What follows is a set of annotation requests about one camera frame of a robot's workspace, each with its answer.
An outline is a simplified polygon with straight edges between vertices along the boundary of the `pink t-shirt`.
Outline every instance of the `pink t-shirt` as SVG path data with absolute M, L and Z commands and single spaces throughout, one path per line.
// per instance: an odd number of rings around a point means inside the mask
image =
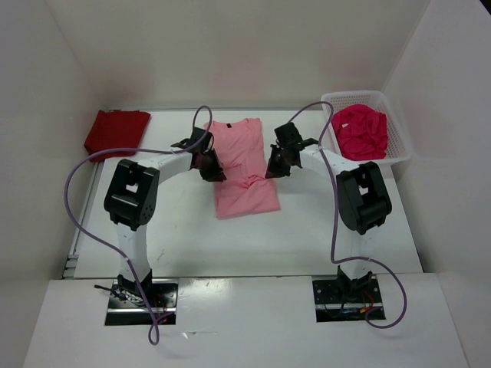
M 265 179 L 262 125 L 260 119 L 244 119 L 237 123 L 213 121 L 213 148 L 227 180 L 215 182 L 216 217 L 279 210 L 275 182 Z

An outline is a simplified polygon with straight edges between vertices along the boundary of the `folded red shirt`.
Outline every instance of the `folded red shirt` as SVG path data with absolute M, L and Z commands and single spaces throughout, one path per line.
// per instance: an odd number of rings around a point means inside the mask
M 357 104 L 338 111 L 332 127 L 341 154 L 347 159 L 383 159 L 387 149 L 387 117 L 368 106 Z
M 89 154 L 109 148 L 137 148 L 150 120 L 150 114 L 143 111 L 99 111 L 91 131 L 85 140 Z M 116 152 L 97 156 L 93 163 L 110 157 L 133 156 L 135 152 Z

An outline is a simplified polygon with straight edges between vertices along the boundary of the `white backdrop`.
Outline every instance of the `white backdrop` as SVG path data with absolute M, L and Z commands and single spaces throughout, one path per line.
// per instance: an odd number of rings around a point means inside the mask
M 471 367 L 489 366 L 491 346 L 490 35 L 479 0 L 433 0 L 386 90 L 414 143 L 394 170 L 400 197 Z
M 427 0 L 47 0 L 109 107 L 291 107 L 384 87 Z
M 0 1 L 0 48 L 0 366 L 19 368 L 63 271 L 74 234 L 64 179 L 100 105 L 44 2 Z M 87 165 L 74 180 L 77 212 L 90 176 Z

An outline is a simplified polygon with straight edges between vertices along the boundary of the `white table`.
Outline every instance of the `white table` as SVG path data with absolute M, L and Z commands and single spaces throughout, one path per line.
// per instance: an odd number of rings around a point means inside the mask
M 316 323 L 311 278 L 181 279 L 175 326 L 160 344 L 147 326 L 105 327 L 107 294 L 95 283 L 51 281 L 24 368 L 400 367 L 465 368 L 465 357 L 434 274 L 402 274 L 409 306 L 395 328 L 364 321 Z M 387 321 L 400 290 L 378 277 Z
M 286 123 L 295 111 L 236 110 L 214 112 L 214 119 L 236 122 L 259 117 L 263 124 L 265 156 L 275 142 L 274 129 Z M 167 149 L 187 138 L 194 111 L 156 111 L 141 147 Z M 208 120 L 199 116 L 199 125 Z M 295 121 L 304 139 L 318 138 L 325 124 L 321 111 L 308 111 Z M 329 136 L 324 144 L 332 145 Z M 152 156 L 139 153 L 131 159 Z M 104 163 L 100 180 L 93 190 L 84 223 L 100 237 L 116 244 L 116 232 L 104 211 L 103 200 L 120 158 Z M 397 273 L 421 272 L 414 241 L 407 224 L 390 167 L 382 168 L 393 211 L 382 226 L 374 258 Z M 157 210 L 148 225 L 148 258 L 154 277 L 232 277 L 335 274 L 329 261 L 333 222 L 331 184 L 317 174 L 298 168 L 292 176 L 276 179 L 281 211 L 217 220 L 213 204 L 213 184 L 201 180 L 196 170 L 180 174 L 160 186 Z M 342 225 L 338 233 L 338 257 L 351 250 L 349 231 Z M 81 235 L 77 241 L 79 259 L 76 278 L 115 278 L 119 255 Z M 376 273 L 384 272 L 374 267 Z

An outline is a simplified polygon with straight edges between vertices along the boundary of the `white plastic basket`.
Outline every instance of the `white plastic basket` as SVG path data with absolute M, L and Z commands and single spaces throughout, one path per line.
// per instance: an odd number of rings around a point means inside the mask
M 384 159 L 373 159 L 371 161 L 379 165 L 394 165 L 400 161 L 410 159 L 413 155 L 413 148 L 408 138 L 405 137 L 399 121 L 392 111 L 387 98 L 378 90 L 353 90 L 349 92 L 324 94 L 321 100 L 330 102 L 332 106 L 334 106 L 334 113 L 337 113 L 339 110 L 343 110 L 345 107 L 354 104 L 363 104 L 376 111 L 384 113 L 387 116 L 387 155 Z M 329 114 L 329 106 L 322 105 L 322 108 L 327 119 Z M 329 133 L 331 134 L 332 141 L 334 142 L 334 150 L 337 154 L 341 155 L 341 150 L 339 149 L 338 140 L 336 139 L 336 135 L 332 129 L 332 124 L 329 125 Z

